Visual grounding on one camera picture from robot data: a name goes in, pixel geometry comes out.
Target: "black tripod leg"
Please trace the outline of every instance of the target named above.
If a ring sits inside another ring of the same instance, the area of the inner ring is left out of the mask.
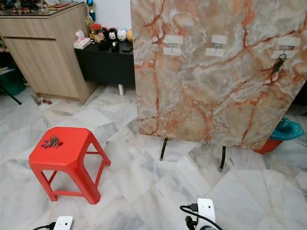
[[[167,144],[167,138],[164,139],[164,143],[163,143],[163,147],[162,147],[162,151],[161,151],[161,156],[160,156],[160,161],[163,161],[163,156],[164,156],[164,150]]]
[[[13,95],[11,95],[10,94],[10,92],[8,92],[5,88],[3,88],[2,86],[1,86],[1,89],[3,89],[3,91],[5,91],[11,98],[13,98],[13,100],[14,101],[16,101],[18,104],[22,104],[20,101],[18,101],[17,99],[16,99],[16,97],[14,97]]]
[[[224,168],[224,163],[225,163],[225,156],[226,156],[226,146],[223,146],[223,150],[222,150],[222,160],[221,160],[221,165],[219,168],[219,171],[223,171]]]

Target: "cabinet door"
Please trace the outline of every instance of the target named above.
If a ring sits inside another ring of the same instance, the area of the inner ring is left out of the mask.
[[[36,93],[78,97],[56,40],[5,38],[4,42]]]

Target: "white tissue box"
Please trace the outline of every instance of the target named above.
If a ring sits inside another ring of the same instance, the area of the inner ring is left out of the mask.
[[[77,40],[73,43],[73,47],[76,49],[84,49],[89,44],[91,44],[91,39],[89,37],[85,37],[84,39]]]

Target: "red plastic stool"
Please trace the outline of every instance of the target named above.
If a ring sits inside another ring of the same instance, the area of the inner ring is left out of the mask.
[[[50,139],[51,136],[59,137],[59,147],[45,149],[41,145],[44,144],[44,140]],[[98,152],[87,152],[91,143]],[[100,154],[103,158],[95,183],[93,183],[83,163],[86,153]],[[107,157],[92,132],[86,128],[52,128],[46,132],[29,156],[29,165],[32,171],[52,201],[57,200],[56,195],[84,196],[89,203],[97,204],[100,200],[100,194],[97,187],[102,170],[106,164],[111,164],[110,159]],[[54,170],[49,180],[45,177],[43,170]],[[57,171],[63,171],[70,175],[79,187],[81,193],[53,191],[50,184]]]

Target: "wooden cabinet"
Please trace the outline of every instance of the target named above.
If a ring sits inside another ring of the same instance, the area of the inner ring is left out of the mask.
[[[0,16],[0,34],[34,92],[84,103],[97,84],[83,79],[73,49],[86,33],[84,3],[51,16]]]

